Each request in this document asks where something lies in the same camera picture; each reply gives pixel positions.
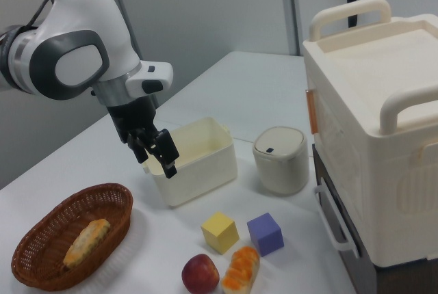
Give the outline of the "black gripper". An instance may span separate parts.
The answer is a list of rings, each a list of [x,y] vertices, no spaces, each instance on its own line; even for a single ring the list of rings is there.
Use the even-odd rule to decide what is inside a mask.
[[[125,105],[108,107],[122,143],[134,153],[137,162],[143,165],[148,159],[146,149],[140,144],[152,144],[151,153],[159,161],[166,178],[172,178],[177,169],[175,161],[179,151],[167,129],[160,132],[153,124],[156,115],[155,106],[149,96],[143,96]]]

